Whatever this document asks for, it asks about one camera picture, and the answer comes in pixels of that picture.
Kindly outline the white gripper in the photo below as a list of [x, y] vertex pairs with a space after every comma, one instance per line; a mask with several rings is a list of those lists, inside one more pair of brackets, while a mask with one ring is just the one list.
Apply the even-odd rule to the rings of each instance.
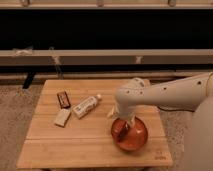
[[128, 125], [133, 128], [135, 126], [136, 117], [134, 114], [135, 102], [132, 99], [116, 99], [116, 106], [108, 112], [107, 117], [112, 118], [118, 116], [119, 118], [127, 121]]

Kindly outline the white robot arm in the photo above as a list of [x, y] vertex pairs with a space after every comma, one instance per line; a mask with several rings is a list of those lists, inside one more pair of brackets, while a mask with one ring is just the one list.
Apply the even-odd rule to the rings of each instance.
[[213, 72], [154, 85], [133, 78], [115, 92], [115, 105], [108, 117], [131, 123], [138, 105], [154, 105], [192, 110], [194, 125], [213, 120]]

